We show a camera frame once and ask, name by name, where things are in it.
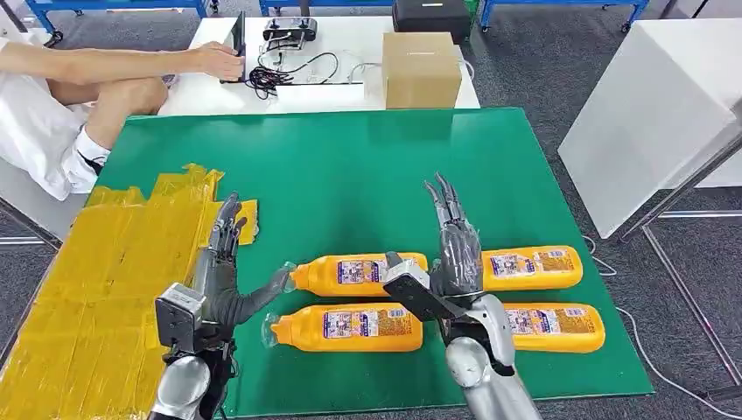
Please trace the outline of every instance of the person's hand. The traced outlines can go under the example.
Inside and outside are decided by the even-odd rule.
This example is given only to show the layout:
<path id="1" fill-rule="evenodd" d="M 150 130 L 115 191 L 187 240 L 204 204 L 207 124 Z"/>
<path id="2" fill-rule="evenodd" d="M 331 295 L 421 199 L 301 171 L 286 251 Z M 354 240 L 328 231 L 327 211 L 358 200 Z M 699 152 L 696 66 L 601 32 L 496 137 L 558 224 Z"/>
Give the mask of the person's hand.
<path id="1" fill-rule="evenodd" d="M 209 42 L 193 50 L 193 64 L 198 72 L 219 78 L 221 81 L 236 81 L 244 71 L 242 57 L 236 57 L 237 51 L 218 42 Z"/>

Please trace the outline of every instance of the electronic device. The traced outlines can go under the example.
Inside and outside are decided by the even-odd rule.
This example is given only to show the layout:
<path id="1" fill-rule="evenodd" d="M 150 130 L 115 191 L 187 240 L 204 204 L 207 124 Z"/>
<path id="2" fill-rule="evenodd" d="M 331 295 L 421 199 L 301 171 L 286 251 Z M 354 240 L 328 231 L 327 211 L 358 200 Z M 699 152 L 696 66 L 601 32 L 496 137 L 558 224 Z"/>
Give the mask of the electronic device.
<path id="1" fill-rule="evenodd" d="M 469 39 L 472 17 L 463 0 L 395 0 L 396 32 L 450 32 L 454 44 Z"/>
<path id="2" fill-rule="evenodd" d="M 274 17 L 262 30 L 262 38 L 267 43 L 279 42 L 281 49 L 300 50 L 304 42 L 313 41 L 316 37 L 317 20 L 311 17 Z"/>
<path id="3" fill-rule="evenodd" d="M 237 57 L 245 57 L 245 12 L 241 11 L 240 16 L 234 21 L 232 30 L 229 31 L 227 39 L 224 41 L 226 46 L 230 46 L 237 51 Z M 219 80 L 220 83 L 244 83 L 247 80 L 246 68 L 242 69 L 242 76 L 237 80 Z"/>

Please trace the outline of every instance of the metal stand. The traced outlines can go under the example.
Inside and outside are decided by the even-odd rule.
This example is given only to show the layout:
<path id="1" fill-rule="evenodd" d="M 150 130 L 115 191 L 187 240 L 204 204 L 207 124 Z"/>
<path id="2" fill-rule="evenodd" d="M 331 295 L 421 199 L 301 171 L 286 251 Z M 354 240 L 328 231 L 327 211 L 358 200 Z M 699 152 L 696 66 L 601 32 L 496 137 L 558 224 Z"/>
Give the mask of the metal stand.
<path id="1" fill-rule="evenodd" d="M 660 13 L 659 19 L 666 19 L 670 12 L 675 8 L 677 4 L 677 0 L 670 0 L 666 5 L 665 8 L 662 9 L 662 13 Z"/>
<path id="2" fill-rule="evenodd" d="M 660 258 L 662 265 L 670 275 L 675 287 L 680 291 L 683 300 L 690 308 L 693 313 L 693 317 L 696 319 L 698 324 L 703 328 L 703 333 L 709 342 L 714 347 L 719 359 L 724 364 L 724 368 L 729 373 L 733 386 L 713 389 L 701 393 L 703 398 L 708 398 L 712 401 L 723 401 L 726 399 L 737 398 L 742 396 L 742 374 L 740 374 L 737 365 L 734 364 L 734 360 L 730 357 L 726 348 L 722 344 L 721 340 L 717 336 L 711 327 L 711 323 L 701 311 L 700 306 L 693 298 L 690 290 L 685 285 L 683 278 L 678 273 L 673 263 L 669 260 L 665 250 L 660 245 L 657 238 L 649 228 L 649 224 L 655 219 L 679 219 L 679 218 L 718 218 L 718 217 L 739 217 L 742 216 L 742 211 L 739 210 L 723 210 L 723 211 L 668 211 L 683 195 L 698 185 L 699 182 L 704 180 L 709 174 L 714 172 L 719 166 L 723 165 L 724 162 L 729 160 L 735 153 L 742 149 L 742 128 L 737 136 L 735 136 L 725 147 L 715 153 L 708 161 L 701 165 L 695 170 L 688 178 L 686 178 L 676 189 L 674 189 L 667 197 L 665 197 L 659 204 L 654 206 L 647 214 L 645 214 L 639 221 L 633 224 L 622 236 L 623 242 L 637 229 L 640 229 L 644 236 L 652 246 L 654 253 Z"/>
<path id="3" fill-rule="evenodd" d="M 5 2 L 5 0 L 0 0 L 0 7 L 3 8 L 3 11 L 6 15 L 8 15 L 8 19 L 16 26 L 16 29 L 18 29 L 21 33 L 27 33 L 28 30 L 25 28 L 25 25 L 23 22 L 21 22 L 20 19 L 18 19 L 18 16 L 16 16 L 15 13 L 13 13 L 13 10 L 11 7 Z"/>
<path id="4" fill-rule="evenodd" d="M 3 351 L 0 352 L 0 368 L 3 367 L 3 365 L 5 364 L 5 361 L 8 360 L 8 356 L 11 355 L 11 350 L 13 349 L 13 346 L 16 345 L 16 340 L 18 339 L 18 333 L 20 333 L 21 331 L 21 326 L 23 326 L 24 322 L 28 318 L 28 314 L 31 313 L 33 302 L 36 301 L 36 296 L 39 295 L 39 291 L 41 290 L 41 285 L 44 284 L 44 281 L 46 280 L 46 277 L 49 275 L 49 271 L 52 270 L 53 265 L 54 265 L 54 260 L 52 260 L 52 263 L 50 263 L 49 266 L 46 267 L 46 270 L 44 271 L 44 275 L 38 281 L 38 284 L 36 284 L 36 289 L 33 290 L 33 295 L 31 295 L 31 299 L 29 299 L 28 303 L 26 304 L 24 308 L 24 313 L 21 315 L 21 318 L 16 323 L 16 326 L 13 328 L 13 334 L 10 336 L 10 339 L 8 339 L 8 344 L 6 344 L 5 347 L 3 348 Z"/>
<path id="5" fill-rule="evenodd" d="M 28 216 L 21 213 L 16 209 L 11 203 L 5 201 L 2 197 L 0 197 L 0 211 L 6 212 L 13 220 L 18 222 L 21 226 L 29 229 L 32 231 L 36 237 L 32 236 L 25 236 L 25 237 L 11 237 L 11 238 L 0 238 L 0 245 L 36 245 L 39 243 L 47 243 L 51 245 L 54 249 L 59 250 L 62 246 L 62 241 L 60 241 L 59 238 L 51 234 L 48 230 L 44 229 L 43 227 L 39 226 L 38 223 L 31 220 Z"/>
<path id="6" fill-rule="evenodd" d="M 737 369 L 737 365 L 734 364 L 734 360 L 726 351 L 726 348 L 722 344 L 716 332 L 714 332 L 714 329 L 711 327 L 711 323 L 704 315 L 704 312 L 701 311 L 701 307 L 698 306 L 696 299 L 693 298 L 693 295 L 690 293 L 688 286 L 685 285 L 683 278 L 680 277 L 680 273 L 677 272 L 677 269 L 670 261 L 668 255 L 665 254 L 665 250 L 662 248 L 662 245 L 660 245 L 660 242 L 657 241 L 655 234 L 652 233 L 652 231 L 649 229 L 649 226 L 642 226 L 641 232 L 644 234 L 644 236 L 647 237 L 647 240 L 652 246 L 654 253 L 657 254 L 658 257 L 660 257 L 662 265 L 665 266 L 665 269 L 670 274 L 670 278 L 672 278 L 673 283 L 675 283 L 675 287 L 680 291 L 683 300 L 685 300 L 685 303 L 688 305 L 690 311 L 693 313 L 693 317 L 703 328 L 703 333 L 706 334 L 706 338 L 709 339 L 709 342 L 714 347 L 714 350 L 717 352 L 722 363 L 724 363 L 724 368 L 726 368 L 726 371 L 729 373 L 729 376 L 731 376 L 734 384 L 739 387 L 740 385 L 742 385 L 742 374 L 739 373 L 739 369 Z"/>
<path id="7" fill-rule="evenodd" d="M 700 6 L 698 6 L 698 9 L 696 9 L 696 12 L 693 13 L 693 16 L 691 18 L 695 19 L 698 18 L 698 14 L 701 13 L 701 11 L 706 7 L 706 4 L 709 2 L 709 0 L 703 0 Z M 677 0 L 670 0 L 664 9 L 662 9 L 662 13 L 660 13 L 659 19 L 665 19 L 668 17 L 670 12 L 675 8 L 677 4 Z"/>
<path id="8" fill-rule="evenodd" d="M 724 162 L 729 160 L 735 153 L 742 149 L 742 127 L 739 128 L 739 134 L 732 139 L 726 146 L 721 148 L 714 154 L 709 160 L 701 165 L 700 168 L 696 169 L 688 178 L 686 178 L 676 189 L 674 189 L 667 197 L 665 197 L 659 204 L 654 206 L 652 210 L 649 210 L 647 214 L 633 224 L 622 236 L 623 242 L 636 231 L 638 228 L 649 225 L 652 221 L 661 217 L 665 212 L 672 207 L 680 198 L 683 197 L 688 191 L 698 185 L 699 182 L 703 181 L 712 172 L 714 172 L 719 166 L 723 165 Z M 730 217 L 736 214 L 730 214 L 729 212 L 706 212 L 706 215 L 702 215 L 700 212 L 672 212 L 666 217 L 720 217 L 719 214 L 724 214 L 725 217 Z"/>

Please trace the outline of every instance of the white desk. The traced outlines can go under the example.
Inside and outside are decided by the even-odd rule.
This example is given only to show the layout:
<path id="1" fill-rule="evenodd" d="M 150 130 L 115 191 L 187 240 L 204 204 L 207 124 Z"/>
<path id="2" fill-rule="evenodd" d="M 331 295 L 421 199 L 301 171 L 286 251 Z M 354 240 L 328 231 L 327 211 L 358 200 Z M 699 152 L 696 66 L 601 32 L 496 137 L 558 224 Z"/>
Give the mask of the white desk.
<path id="1" fill-rule="evenodd" d="M 742 19 L 636 23 L 559 146 L 600 236 L 740 131 Z M 698 186 L 742 186 L 742 154 Z"/>
<path id="2" fill-rule="evenodd" d="M 345 83 L 353 67 L 362 62 L 381 63 L 382 35 L 393 32 L 391 17 L 315 17 L 318 23 L 317 38 L 307 42 L 301 52 L 288 52 L 283 68 L 294 68 L 309 58 L 323 52 L 335 53 L 340 61 L 337 73 L 330 79 L 331 83 Z M 257 65 L 259 47 L 263 44 L 263 28 L 268 17 L 248 17 L 245 22 L 245 44 L 247 69 Z M 202 19 L 199 29 L 191 42 L 190 48 L 201 46 L 210 41 L 224 42 L 235 23 L 234 17 L 216 17 Z M 270 63 L 270 56 L 263 57 L 263 64 Z M 456 108 L 476 109 L 480 107 L 477 94 L 463 60 L 459 63 L 461 70 L 461 88 L 458 91 Z M 332 58 L 322 57 L 297 73 L 295 82 L 317 82 L 329 75 L 334 67 Z M 255 91 L 242 84 L 220 84 L 206 74 L 181 74 L 170 90 L 168 100 L 160 109 L 161 116 L 182 115 L 219 115 L 219 114 L 283 114 L 294 112 L 329 112 L 350 110 L 384 109 L 381 69 L 367 66 L 366 71 L 356 69 L 355 81 L 363 81 L 366 93 L 359 100 L 340 98 L 328 101 L 308 103 L 298 106 L 296 103 L 282 103 L 271 97 L 260 100 Z"/>

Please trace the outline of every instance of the cardboard box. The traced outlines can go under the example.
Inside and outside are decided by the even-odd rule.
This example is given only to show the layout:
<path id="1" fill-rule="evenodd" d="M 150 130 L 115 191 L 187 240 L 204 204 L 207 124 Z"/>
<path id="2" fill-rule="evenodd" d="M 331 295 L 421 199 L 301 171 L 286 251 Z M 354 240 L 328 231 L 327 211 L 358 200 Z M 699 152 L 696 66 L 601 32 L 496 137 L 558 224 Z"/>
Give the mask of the cardboard box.
<path id="1" fill-rule="evenodd" d="M 386 108 L 453 108 L 461 85 L 454 48 L 449 32 L 384 33 Z"/>

